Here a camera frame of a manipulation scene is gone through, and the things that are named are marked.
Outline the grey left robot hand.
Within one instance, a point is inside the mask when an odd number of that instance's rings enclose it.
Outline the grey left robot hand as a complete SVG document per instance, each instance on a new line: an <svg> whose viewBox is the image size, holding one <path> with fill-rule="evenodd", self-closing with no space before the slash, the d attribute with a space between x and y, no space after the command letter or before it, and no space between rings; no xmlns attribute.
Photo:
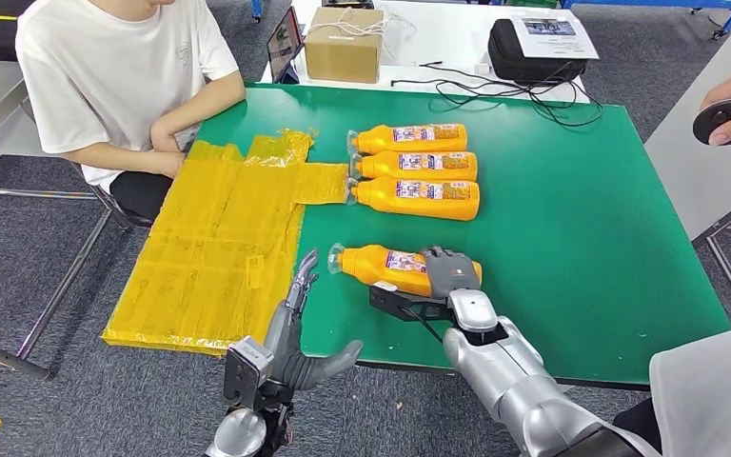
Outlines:
<svg viewBox="0 0 731 457"><path fill-rule="evenodd" d="M286 298L273 313L264 342L273 354L270 378L294 390L310 390L354 367L364 347L363 342L353 340L322 358L309 357L302 351L302 318L312 283L317 279L313 270L318 263L316 248L300 261Z"/></svg>

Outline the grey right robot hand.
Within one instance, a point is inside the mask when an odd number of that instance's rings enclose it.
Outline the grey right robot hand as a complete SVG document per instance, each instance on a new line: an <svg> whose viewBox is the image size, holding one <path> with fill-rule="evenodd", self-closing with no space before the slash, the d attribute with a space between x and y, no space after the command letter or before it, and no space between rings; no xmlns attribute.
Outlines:
<svg viewBox="0 0 731 457"><path fill-rule="evenodd" d="M443 299L457 289L479 289L480 278L472 260L463 253L440 246L422 250L430 296Z"/></svg>

